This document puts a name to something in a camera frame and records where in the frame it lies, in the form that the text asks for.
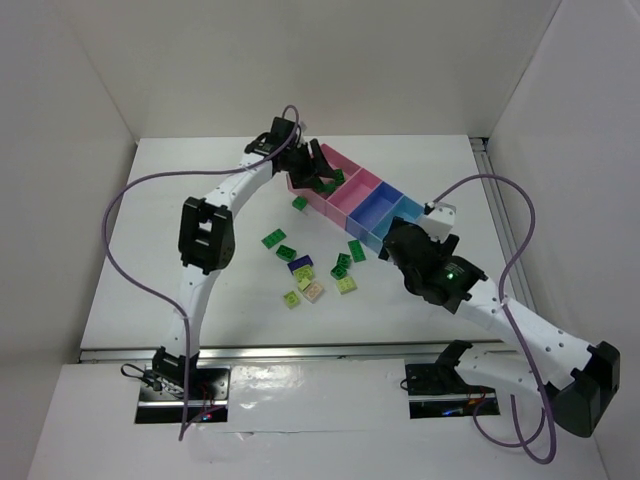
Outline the small green lego brick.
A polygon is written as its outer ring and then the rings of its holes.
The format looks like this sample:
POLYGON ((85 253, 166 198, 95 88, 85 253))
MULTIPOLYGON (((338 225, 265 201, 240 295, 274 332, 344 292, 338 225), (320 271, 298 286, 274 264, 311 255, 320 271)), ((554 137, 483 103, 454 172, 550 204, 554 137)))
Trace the small green lego brick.
POLYGON ((336 190, 336 184, 334 182, 327 182, 323 184, 322 192, 331 194, 336 190))

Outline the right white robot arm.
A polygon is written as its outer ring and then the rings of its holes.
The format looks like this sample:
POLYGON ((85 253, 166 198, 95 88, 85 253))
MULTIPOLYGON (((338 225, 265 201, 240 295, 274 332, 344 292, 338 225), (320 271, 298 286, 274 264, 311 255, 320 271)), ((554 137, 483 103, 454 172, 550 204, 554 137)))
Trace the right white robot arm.
POLYGON ((455 255, 458 241, 456 235, 434 241, 420 225, 394 217, 379 257, 399 268, 409 293, 485 329, 525 358, 502 358, 455 340, 438 364, 468 385, 513 395, 543 393, 543 407, 558 426, 590 437, 618 392, 619 350, 576 338, 500 292, 483 270, 455 255))

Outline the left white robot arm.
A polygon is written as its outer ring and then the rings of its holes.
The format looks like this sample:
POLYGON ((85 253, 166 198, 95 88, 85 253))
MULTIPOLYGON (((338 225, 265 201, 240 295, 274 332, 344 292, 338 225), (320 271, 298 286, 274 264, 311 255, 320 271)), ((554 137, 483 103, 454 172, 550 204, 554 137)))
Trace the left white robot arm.
POLYGON ((316 139, 302 138, 294 121, 276 117, 271 129, 246 145, 233 173, 207 195, 182 206, 178 250, 182 279, 170 333, 152 359, 153 372, 181 388, 197 378, 200 332, 213 285, 236 247, 234 220, 242 207, 279 172, 293 185, 314 188, 334 176, 316 139))

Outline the green lego near container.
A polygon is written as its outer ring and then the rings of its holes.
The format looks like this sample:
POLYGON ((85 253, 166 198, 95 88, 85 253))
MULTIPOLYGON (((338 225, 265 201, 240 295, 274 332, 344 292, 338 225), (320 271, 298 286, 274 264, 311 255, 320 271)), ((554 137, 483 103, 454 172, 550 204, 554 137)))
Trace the green lego near container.
POLYGON ((308 200, 303 196, 297 196, 292 202, 292 206, 298 211, 303 211, 307 204, 308 200))

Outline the small pink container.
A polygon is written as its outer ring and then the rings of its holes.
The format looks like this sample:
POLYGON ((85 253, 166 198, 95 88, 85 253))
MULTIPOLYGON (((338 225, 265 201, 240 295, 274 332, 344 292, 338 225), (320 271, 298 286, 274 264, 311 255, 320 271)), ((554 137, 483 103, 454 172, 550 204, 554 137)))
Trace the small pink container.
POLYGON ((347 217, 373 192, 382 180, 370 171, 360 168, 347 179, 326 203, 326 217, 340 228, 346 228, 347 217))

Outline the dark blue container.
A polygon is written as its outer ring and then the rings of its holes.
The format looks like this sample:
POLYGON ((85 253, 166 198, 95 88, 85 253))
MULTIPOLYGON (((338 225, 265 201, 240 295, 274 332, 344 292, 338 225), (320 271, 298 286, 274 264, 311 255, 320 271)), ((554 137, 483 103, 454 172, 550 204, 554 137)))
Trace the dark blue container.
POLYGON ((383 220, 401 196, 399 190, 381 182, 348 215, 346 231, 363 244, 369 245, 374 227, 383 220))

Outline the dark blue lego brick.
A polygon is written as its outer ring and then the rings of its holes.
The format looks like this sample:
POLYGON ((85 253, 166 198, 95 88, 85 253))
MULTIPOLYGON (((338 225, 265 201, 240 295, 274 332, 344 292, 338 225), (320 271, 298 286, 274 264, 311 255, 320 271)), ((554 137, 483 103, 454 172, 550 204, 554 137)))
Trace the dark blue lego brick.
POLYGON ((304 266, 314 266, 314 262, 309 255, 301 256, 287 263, 287 267, 291 273, 294 273, 295 270, 298 270, 299 268, 302 268, 304 266))

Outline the lime lego brick right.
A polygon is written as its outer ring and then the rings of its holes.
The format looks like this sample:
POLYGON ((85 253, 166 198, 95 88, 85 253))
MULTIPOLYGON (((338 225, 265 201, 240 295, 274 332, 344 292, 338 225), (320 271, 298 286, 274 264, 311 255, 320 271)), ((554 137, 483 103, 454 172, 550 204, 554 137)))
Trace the lime lego brick right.
POLYGON ((351 276, 345 276, 337 280, 336 286, 341 295, 351 293, 357 289, 357 284, 351 276))

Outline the lime lego brick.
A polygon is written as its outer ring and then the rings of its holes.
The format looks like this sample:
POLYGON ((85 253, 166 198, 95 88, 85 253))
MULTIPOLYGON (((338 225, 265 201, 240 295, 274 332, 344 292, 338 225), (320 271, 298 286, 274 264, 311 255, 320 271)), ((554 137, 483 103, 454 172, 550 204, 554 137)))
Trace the lime lego brick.
POLYGON ((303 280, 312 281, 315 277, 315 273, 313 268, 309 265, 304 265, 293 271, 294 278, 297 283, 302 282, 303 280))
POLYGON ((357 289, 357 284, 351 276, 345 276, 337 280, 336 286, 341 295, 351 293, 357 289))
POLYGON ((297 307, 301 301, 296 291, 289 291, 283 295, 283 301, 288 309, 297 307))

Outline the lime lego brick upper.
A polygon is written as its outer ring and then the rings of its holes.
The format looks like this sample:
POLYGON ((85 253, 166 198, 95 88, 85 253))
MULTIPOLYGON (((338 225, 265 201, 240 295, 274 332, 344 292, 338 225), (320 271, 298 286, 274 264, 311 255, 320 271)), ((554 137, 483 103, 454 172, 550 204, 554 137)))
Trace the lime lego brick upper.
POLYGON ((312 281, 315 277, 315 273, 313 268, 309 265, 304 265, 293 271, 294 278, 297 283, 302 282, 303 280, 312 281))

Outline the beige lego brick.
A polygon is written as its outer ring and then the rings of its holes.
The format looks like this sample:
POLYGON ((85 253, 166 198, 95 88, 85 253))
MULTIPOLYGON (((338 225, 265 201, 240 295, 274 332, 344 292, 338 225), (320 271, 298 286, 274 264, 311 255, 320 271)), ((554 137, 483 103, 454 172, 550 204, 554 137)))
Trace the beige lego brick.
POLYGON ((324 293, 324 287, 319 282, 308 278, 298 283, 298 290, 310 303, 315 303, 324 293))

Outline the lime lego brick lower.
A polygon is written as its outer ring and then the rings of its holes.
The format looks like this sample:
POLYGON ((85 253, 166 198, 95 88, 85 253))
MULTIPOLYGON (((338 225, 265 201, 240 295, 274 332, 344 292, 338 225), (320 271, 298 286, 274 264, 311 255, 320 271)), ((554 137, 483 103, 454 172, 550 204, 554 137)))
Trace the lime lego brick lower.
POLYGON ((289 291, 283 295, 283 301, 288 309, 297 307, 301 301, 296 291, 289 291))

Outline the aluminium side rail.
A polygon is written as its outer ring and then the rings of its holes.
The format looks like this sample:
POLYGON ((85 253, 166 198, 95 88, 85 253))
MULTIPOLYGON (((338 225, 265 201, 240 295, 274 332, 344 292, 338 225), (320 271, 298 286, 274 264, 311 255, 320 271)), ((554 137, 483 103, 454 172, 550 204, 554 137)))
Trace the aluminium side rail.
MULTIPOLYGON (((469 142, 478 172, 480 174, 495 175, 495 170, 487 150, 488 139, 483 137, 470 137, 469 142)), ((515 193, 516 199, 520 201, 522 201, 522 197, 513 187, 510 187, 502 181, 481 179, 481 182, 485 196, 487 197, 489 210, 498 234, 504 259, 508 261, 517 252, 520 242, 514 236, 504 200, 506 199, 507 193, 515 193)), ((514 298, 522 305, 537 313, 538 308, 532 295, 521 259, 516 260, 509 270, 509 279, 514 298)))

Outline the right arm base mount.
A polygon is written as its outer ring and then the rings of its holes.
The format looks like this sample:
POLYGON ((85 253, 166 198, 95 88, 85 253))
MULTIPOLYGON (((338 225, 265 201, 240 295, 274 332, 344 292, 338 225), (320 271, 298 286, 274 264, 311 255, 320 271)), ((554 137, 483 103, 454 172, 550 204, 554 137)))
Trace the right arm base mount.
POLYGON ((452 369, 436 363, 406 364, 400 388, 408 395, 409 416, 416 419, 500 414, 495 390, 469 385, 452 369))

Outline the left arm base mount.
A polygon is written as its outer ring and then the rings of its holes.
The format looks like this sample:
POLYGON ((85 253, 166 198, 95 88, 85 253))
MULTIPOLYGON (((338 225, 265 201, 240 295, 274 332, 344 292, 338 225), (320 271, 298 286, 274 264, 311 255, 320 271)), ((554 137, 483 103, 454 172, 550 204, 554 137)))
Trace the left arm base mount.
MULTIPOLYGON (((179 424, 182 421, 184 390, 158 375, 148 366, 124 363, 122 376, 140 384, 134 423, 138 425, 179 424)), ((189 423, 226 423, 229 408, 231 369, 228 366, 203 368, 189 388, 189 423)))

